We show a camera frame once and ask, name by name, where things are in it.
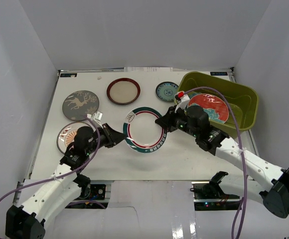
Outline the red teal floral plate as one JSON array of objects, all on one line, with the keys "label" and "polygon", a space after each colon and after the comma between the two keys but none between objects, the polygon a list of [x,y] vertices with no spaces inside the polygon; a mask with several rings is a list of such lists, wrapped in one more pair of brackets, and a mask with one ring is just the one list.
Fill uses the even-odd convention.
[{"label": "red teal floral plate", "polygon": [[209,115],[209,119],[217,123],[225,123],[229,118],[229,109],[225,102],[211,94],[190,95],[187,107],[200,106]]}]

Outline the dark red beige plate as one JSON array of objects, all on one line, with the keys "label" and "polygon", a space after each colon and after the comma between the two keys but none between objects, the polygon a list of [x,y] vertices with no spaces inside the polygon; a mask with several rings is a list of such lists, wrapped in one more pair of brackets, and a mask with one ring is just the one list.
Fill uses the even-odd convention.
[{"label": "dark red beige plate", "polygon": [[125,106],[138,99],[141,93],[139,84],[130,78],[119,78],[112,81],[107,87],[108,99],[119,106]]}]

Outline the grey deer plate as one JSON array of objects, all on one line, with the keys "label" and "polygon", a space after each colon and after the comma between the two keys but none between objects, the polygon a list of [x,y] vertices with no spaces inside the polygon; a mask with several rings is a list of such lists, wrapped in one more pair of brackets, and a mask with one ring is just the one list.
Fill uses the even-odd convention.
[{"label": "grey deer plate", "polygon": [[83,121],[87,114],[95,113],[100,105],[98,96],[87,90],[71,93],[62,104],[62,112],[72,121]]}]

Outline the orange sunburst plate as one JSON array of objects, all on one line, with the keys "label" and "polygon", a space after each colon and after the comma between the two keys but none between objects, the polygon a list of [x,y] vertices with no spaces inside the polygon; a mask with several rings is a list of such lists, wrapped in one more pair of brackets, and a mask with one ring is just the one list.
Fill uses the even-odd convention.
[{"label": "orange sunburst plate", "polygon": [[74,141],[77,130],[83,126],[88,126],[85,122],[73,122],[67,124],[58,134],[56,145],[61,153],[65,153],[68,145]]}]

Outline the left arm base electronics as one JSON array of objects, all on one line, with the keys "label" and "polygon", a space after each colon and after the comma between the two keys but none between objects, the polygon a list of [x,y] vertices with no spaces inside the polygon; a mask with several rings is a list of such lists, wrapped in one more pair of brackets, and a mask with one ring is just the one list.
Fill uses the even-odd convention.
[{"label": "left arm base electronics", "polygon": [[70,203],[67,209],[106,209],[109,203],[111,186],[90,184],[80,197]]}]

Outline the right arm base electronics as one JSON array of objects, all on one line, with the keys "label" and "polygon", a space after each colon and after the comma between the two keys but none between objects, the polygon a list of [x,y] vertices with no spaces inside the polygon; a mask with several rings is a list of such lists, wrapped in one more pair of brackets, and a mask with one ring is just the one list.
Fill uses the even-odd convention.
[{"label": "right arm base electronics", "polygon": [[222,179],[227,172],[216,173],[209,181],[192,182],[190,191],[193,193],[195,211],[233,211],[240,204],[240,197],[233,194],[225,194],[220,188]]}]

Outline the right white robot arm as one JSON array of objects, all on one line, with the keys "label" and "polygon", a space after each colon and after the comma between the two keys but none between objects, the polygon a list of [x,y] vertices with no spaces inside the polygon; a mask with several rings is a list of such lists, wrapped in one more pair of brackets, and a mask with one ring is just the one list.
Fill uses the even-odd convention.
[{"label": "right white robot arm", "polygon": [[238,143],[227,133],[212,126],[208,114],[200,107],[187,110],[177,106],[169,107],[167,113],[155,120],[166,132],[177,129],[193,136],[197,145],[235,167],[242,169],[246,162],[247,194],[244,194],[244,178],[219,171],[210,180],[203,192],[217,199],[224,195],[237,195],[256,201],[279,218],[289,215],[289,168],[279,166],[259,158],[252,152],[239,148]]}]

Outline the small blue patterned plate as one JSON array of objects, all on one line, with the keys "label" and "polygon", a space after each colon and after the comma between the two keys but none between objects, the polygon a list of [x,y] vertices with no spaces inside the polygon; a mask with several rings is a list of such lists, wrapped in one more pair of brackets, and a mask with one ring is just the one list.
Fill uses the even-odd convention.
[{"label": "small blue patterned plate", "polygon": [[174,82],[162,82],[155,89],[156,96],[163,102],[173,102],[178,85]]}]

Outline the white plate green rim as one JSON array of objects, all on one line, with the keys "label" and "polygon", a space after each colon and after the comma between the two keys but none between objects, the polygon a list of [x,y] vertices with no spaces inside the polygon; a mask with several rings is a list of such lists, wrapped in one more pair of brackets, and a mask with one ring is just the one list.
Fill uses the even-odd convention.
[{"label": "white plate green rim", "polygon": [[161,114],[151,107],[138,107],[125,117],[123,133],[126,144],[139,153],[153,153],[165,143],[166,131],[155,123]]}]

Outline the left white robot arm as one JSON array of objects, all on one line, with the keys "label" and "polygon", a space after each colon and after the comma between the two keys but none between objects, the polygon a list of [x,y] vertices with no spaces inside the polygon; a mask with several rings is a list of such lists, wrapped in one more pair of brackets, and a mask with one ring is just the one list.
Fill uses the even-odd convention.
[{"label": "left white robot arm", "polygon": [[6,214],[5,235],[10,239],[42,239],[49,223],[73,200],[90,194],[90,180],[80,173],[101,147],[111,148],[126,135],[108,124],[77,130],[53,174],[19,207],[11,206]]}]

